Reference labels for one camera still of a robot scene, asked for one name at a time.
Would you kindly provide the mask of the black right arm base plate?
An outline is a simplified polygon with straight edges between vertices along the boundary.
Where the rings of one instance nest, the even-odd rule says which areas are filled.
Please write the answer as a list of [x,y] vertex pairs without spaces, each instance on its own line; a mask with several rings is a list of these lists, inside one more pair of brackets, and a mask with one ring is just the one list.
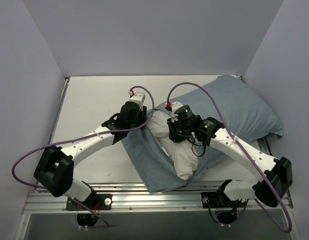
[[223,192],[208,191],[201,192],[202,207],[205,209],[232,209],[243,208],[245,203],[242,200],[230,200]]

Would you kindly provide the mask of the white pillow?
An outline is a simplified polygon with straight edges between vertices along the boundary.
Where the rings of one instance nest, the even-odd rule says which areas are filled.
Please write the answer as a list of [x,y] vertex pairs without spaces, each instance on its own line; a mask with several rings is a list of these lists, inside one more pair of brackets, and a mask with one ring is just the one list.
[[161,110],[155,110],[147,123],[147,128],[162,145],[165,153],[172,159],[176,175],[182,180],[191,178],[199,165],[197,151],[192,151],[192,144],[187,140],[173,142],[169,139],[167,120],[169,115]]

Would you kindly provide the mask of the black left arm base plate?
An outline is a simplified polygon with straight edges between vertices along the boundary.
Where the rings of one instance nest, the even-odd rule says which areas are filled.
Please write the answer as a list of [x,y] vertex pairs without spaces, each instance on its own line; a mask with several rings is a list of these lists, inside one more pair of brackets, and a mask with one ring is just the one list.
[[[110,210],[112,208],[112,194],[109,193],[92,193],[85,201],[81,202],[91,210]],[[78,205],[69,197],[66,202],[67,211],[84,211],[85,208]]]

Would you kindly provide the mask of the blue pillowcase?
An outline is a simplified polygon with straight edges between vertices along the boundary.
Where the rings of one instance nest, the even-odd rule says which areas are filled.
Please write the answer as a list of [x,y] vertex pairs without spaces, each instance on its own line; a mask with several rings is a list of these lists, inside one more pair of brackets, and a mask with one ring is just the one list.
[[[284,135],[282,122],[267,103],[245,83],[230,75],[219,76],[203,89],[197,88],[171,101],[189,105],[202,119],[212,117],[225,122],[233,134],[247,143],[268,134]],[[226,158],[221,151],[207,147],[194,175],[183,180],[177,176],[173,160],[166,155],[167,149],[147,127],[129,132],[121,142],[151,193],[170,192],[195,182],[207,168]]]

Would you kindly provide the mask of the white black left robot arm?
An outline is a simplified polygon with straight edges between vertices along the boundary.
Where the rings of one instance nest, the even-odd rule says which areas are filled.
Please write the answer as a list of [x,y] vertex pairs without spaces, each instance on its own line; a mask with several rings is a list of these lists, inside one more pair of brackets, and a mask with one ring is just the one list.
[[144,124],[146,113],[147,107],[142,100],[129,100],[119,113],[90,133],[93,137],[45,148],[34,178],[54,197],[65,195],[77,199],[77,204],[84,210],[91,209],[96,202],[94,190],[85,182],[74,179],[74,168],[95,152],[124,139],[128,135],[127,129]]

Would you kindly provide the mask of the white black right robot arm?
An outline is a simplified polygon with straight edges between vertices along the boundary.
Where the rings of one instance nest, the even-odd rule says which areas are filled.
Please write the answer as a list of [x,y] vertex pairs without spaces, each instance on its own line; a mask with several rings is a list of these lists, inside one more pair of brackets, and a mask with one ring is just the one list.
[[193,139],[204,147],[216,149],[233,159],[252,175],[253,179],[227,179],[216,191],[221,206],[243,199],[257,199],[275,208],[293,183],[292,164],[285,157],[277,159],[228,132],[225,125],[213,117],[201,118],[188,105],[168,103],[171,113],[167,120],[169,138],[175,142]]

